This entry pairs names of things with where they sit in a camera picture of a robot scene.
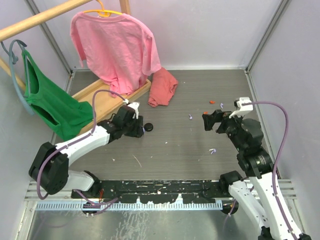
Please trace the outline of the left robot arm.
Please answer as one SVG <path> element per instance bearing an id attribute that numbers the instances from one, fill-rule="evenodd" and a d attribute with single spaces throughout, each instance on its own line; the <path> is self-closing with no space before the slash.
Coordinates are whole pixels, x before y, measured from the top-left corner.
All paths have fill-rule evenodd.
<path id="1" fill-rule="evenodd" d="M 43 143 L 29 169 L 29 176 L 36 181 L 37 195 L 44 200 L 62 190 L 74 190 L 95 198 L 102 190 L 102 182 L 93 173 L 70 170 L 70 166 L 87 153 L 108 145 L 122 136 L 141 138 L 143 116 L 138 102 L 121 106 L 111 120 L 98 122 L 89 130 L 71 140 Z"/>

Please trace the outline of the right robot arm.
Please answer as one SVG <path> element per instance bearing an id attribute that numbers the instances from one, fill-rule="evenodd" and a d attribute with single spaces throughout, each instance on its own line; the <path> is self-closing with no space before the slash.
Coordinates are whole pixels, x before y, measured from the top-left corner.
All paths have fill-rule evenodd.
<path id="1" fill-rule="evenodd" d="M 295 223 L 279 182 L 273 175 L 274 164 L 262 146 L 264 134 L 259 121 L 232 116 L 230 111 L 215 110 L 203 113 L 204 129 L 211 131 L 218 123 L 218 134 L 226 134 L 237 149 L 240 168 L 256 191 L 254 197 L 237 171 L 224 173 L 219 179 L 219 191 L 225 197 L 233 197 L 244 209 L 256 229 L 259 240 L 309 240 Z"/>

